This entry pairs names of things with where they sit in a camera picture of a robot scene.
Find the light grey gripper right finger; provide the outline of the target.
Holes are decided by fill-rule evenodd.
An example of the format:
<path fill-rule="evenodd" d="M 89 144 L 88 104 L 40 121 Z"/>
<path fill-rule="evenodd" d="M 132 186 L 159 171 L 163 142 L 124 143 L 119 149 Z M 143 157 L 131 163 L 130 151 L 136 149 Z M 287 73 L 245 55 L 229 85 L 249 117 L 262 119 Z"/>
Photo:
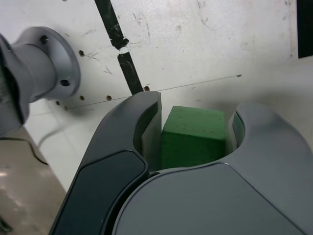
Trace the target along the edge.
<path fill-rule="evenodd" d="M 114 235 L 310 235 L 313 154 L 268 106 L 241 103 L 237 149 L 209 164 L 163 171 L 121 208 Z"/>

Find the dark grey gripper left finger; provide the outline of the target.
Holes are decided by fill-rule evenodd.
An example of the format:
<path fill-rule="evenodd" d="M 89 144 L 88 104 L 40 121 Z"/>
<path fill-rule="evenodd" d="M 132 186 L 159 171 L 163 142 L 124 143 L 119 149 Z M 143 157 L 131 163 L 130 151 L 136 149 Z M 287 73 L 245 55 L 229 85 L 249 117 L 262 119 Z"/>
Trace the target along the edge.
<path fill-rule="evenodd" d="M 128 196 L 161 167 L 161 94 L 140 92 L 98 125 L 52 235 L 107 235 Z"/>

